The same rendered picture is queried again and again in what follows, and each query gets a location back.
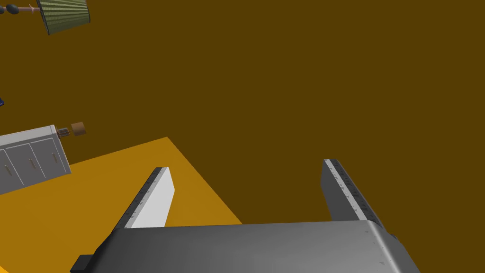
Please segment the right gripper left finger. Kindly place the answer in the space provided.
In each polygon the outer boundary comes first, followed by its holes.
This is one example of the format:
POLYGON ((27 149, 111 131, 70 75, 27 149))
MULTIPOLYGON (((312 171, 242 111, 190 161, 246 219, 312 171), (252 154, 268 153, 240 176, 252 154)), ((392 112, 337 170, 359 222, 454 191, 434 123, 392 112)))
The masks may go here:
POLYGON ((114 229, 164 227, 174 193, 169 168, 155 168, 114 229))

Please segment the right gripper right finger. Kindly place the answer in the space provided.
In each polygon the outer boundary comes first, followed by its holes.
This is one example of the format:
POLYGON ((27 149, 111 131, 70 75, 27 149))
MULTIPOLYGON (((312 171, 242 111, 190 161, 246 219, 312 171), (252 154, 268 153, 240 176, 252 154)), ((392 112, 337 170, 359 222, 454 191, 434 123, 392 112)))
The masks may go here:
POLYGON ((369 220, 384 228, 338 160, 323 161, 321 188, 332 221, 369 220))

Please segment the grey cabinet with drawers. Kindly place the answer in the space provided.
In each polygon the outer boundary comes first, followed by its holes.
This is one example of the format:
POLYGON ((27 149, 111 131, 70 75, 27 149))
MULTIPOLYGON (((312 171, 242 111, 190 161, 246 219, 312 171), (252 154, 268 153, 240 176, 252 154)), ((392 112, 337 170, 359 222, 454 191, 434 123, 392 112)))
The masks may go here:
POLYGON ((0 195, 71 174, 61 138, 86 133, 82 122, 0 136, 0 195))

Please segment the green shade floor lamp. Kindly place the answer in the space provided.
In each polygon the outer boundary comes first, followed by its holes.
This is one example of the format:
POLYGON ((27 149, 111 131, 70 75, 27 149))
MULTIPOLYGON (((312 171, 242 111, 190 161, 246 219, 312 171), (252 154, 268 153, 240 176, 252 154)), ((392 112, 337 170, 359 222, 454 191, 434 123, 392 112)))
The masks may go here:
POLYGON ((15 4, 0 5, 0 14, 19 14, 21 11, 38 12, 48 35, 90 23, 86 0, 36 0, 36 6, 19 7, 15 4))

